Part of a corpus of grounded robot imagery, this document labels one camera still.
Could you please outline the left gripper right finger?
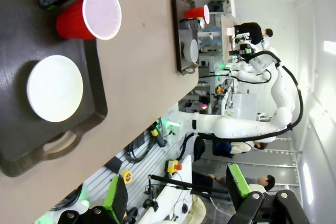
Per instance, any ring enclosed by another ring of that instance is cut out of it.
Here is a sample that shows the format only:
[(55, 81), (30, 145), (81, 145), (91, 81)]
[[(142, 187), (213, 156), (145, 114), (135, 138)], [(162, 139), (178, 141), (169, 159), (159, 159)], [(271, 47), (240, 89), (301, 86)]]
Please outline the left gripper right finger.
[(236, 164), (226, 168), (226, 187), (236, 213), (228, 221), (235, 223), (309, 223), (298, 198), (284, 189), (270, 195), (262, 188), (251, 189)]

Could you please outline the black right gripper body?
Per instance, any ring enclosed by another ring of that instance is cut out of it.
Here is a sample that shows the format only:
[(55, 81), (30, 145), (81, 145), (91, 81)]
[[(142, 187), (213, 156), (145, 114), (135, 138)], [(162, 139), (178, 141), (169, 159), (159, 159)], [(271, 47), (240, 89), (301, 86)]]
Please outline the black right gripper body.
[(241, 46), (238, 49), (238, 53), (242, 58), (248, 58), (254, 54), (254, 48), (250, 46)]

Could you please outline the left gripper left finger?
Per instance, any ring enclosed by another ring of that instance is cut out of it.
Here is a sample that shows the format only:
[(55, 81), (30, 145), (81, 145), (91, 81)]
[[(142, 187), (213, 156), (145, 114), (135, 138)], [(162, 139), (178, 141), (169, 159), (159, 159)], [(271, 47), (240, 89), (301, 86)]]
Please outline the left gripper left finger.
[(127, 210), (128, 192), (121, 175), (115, 176), (108, 188), (102, 206), (94, 206), (85, 213), (75, 210), (64, 211), (58, 223), (66, 224), (105, 224), (122, 223)]

